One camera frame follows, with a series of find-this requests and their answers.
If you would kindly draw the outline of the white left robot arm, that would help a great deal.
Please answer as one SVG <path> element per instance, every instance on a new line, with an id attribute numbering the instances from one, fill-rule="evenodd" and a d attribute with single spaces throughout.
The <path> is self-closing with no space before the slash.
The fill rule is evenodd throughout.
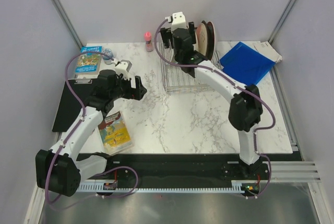
<path id="1" fill-rule="evenodd" d="M 79 184 L 95 175 L 108 179 L 114 174 L 114 165 L 107 161 L 101 150 L 85 160 L 77 157 L 94 130 L 122 99 L 141 100 L 147 93 L 140 76 L 135 76 L 135 86 L 130 79 L 114 70 L 103 70 L 95 79 L 91 94 L 84 101 L 77 118 L 65 136 L 49 150 L 39 150 L 35 157 L 37 186 L 46 191 L 71 197 Z"/>

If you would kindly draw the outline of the metal wire dish rack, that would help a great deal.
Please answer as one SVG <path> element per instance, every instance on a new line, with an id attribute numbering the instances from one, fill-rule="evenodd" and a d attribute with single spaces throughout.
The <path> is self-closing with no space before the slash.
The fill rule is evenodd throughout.
<path id="1" fill-rule="evenodd" d="M 162 56 L 167 60 L 173 57 L 173 49 L 171 47 L 165 49 L 160 36 L 158 36 L 157 40 L 157 47 Z M 219 62 L 220 52 L 217 49 L 218 43 L 216 43 L 216 49 L 211 61 L 217 68 L 222 69 L 222 66 Z M 184 73 L 179 67 L 170 65 L 164 60 L 160 60 L 160 62 L 162 70 L 162 82 L 166 93 L 172 94 L 213 91 L 209 85 L 202 83 L 200 80 L 193 78 L 189 74 Z"/>

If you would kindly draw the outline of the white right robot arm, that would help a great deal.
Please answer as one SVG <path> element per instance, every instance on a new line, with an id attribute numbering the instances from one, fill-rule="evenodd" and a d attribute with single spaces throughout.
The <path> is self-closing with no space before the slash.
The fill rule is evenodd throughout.
<path id="1" fill-rule="evenodd" d="M 240 165 L 239 173 L 245 179 L 251 179 L 258 172 L 260 166 L 260 154 L 257 152 L 256 141 L 252 137 L 251 131 L 260 122 L 263 113 L 261 98 L 257 86 L 242 85 L 234 82 L 225 75 L 203 54 L 194 50 L 192 37 L 187 29 L 178 28 L 173 33 L 168 34 L 167 28 L 163 25 L 164 20 L 157 28 L 154 36 L 154 47 L 159 57 L 166 63 L 181 68 L 190 76 L 206 83 L 230 104 L 228 119 L 230 124 L 238 131 L 240 143 Z M 157 37 L 173 40 L 174 53 L 178 60 L 173 63 L 164 58 L 157 49 Z"/>

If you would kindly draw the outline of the pink speckled plate in rack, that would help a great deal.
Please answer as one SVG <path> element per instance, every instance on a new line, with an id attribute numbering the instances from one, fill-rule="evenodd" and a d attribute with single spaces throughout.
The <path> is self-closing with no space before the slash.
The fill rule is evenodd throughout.
<path id="1" fill-rule="evenodd" d="M 208 49 L 208 30 L 206 24 L 202 21 L 196 29 L 198 51 L 202 55 L 207 54 Z"/>

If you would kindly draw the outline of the blue treehouse book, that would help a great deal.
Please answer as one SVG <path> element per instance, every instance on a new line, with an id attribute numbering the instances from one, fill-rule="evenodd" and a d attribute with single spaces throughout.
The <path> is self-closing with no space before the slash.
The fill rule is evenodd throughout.
<path id="1" fill-rule="evenodd" d="M 95 75 L 98 73 L 101 64 L 102 46 L 84 46 L 80 50 L 83 53 L 78 57 L 75 74 Z"/>

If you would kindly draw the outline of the black clipboard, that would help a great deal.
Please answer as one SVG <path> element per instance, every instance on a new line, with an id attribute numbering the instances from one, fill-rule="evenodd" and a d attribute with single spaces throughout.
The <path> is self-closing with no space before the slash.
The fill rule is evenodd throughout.
<path id="1" fill-rule="evenodd" d="M 79 99 L 86 104 L 87 98 L 91 95 L 96 85 L 96 79 L 70 79 L 68 82 Z M 65 83 L 52 132 L 66 132 L 79 115 L 81 109 L 82 106 L 69 90 L 67 83 Z"/>

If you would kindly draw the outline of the illustrated yellow paperback book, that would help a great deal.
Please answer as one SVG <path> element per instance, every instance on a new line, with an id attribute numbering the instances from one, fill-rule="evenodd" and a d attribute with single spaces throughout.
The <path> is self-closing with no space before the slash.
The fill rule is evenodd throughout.
<path id="1" fill-rule="evenodd" d="M 121 111 L 107 116 L 98 126 L 105 153 L 113 156 L 133 146 Z"/>

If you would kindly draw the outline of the pink squeeze bottle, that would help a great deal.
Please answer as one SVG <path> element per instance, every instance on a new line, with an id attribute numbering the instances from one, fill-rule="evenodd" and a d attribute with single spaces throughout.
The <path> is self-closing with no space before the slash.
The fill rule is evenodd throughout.
<path id="1" fill-rule="evenodd" d="M 144 39 L 145 39 L 145 43 L 146 43 L 146 51 L 147 52 L 152 52 L 153 51 L 152 34 L 149 31 L 147 31 L 144 34 Z"/>

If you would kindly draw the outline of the small blue lidded jar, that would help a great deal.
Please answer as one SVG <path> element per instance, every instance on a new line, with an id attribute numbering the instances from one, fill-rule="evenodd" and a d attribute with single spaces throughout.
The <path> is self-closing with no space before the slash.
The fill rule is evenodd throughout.
<path id="1" fill-rule="evenodd" d="M 111 65 L 114 62 L 114 55 L 111 49 L 102 48 L 102 58 L 106 65 Z"/>

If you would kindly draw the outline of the blue plastic folder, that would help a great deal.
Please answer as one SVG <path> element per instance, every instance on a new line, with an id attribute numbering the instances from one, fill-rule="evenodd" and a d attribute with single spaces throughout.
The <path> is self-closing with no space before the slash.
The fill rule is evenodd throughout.
<path id="1" fill-rule="evenodd" d="M 222 71 L 247 86 L 257 85 L 275 62 L 239 42 L 220 58 Z"/>

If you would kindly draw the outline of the white paper booklet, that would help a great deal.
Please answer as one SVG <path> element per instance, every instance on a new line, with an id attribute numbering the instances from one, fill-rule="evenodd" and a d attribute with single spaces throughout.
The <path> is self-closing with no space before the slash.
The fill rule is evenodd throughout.
<path id="1" fill-rule="evenodd" d="M 254 48 L 259 54 L 275 63 L 282 61 L 282 56 L 271 46 L 268 41 L 256 43 L 254 44 Z"/>

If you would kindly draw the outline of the black plate in rack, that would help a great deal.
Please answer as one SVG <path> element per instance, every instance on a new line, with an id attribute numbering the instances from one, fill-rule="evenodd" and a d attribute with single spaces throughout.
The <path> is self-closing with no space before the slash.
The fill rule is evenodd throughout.
<path id="1" fill-rule="evenodd" d="M 206 58 L 208 59 L 209 53 L 210 53 L 210 40 L 211 40 L 211 33 L 209 31 L 207 23 L 203 20 L 201 23 L 204 24 L 206 30 L 207 30 L 207 52 L 206 52 Z"/>

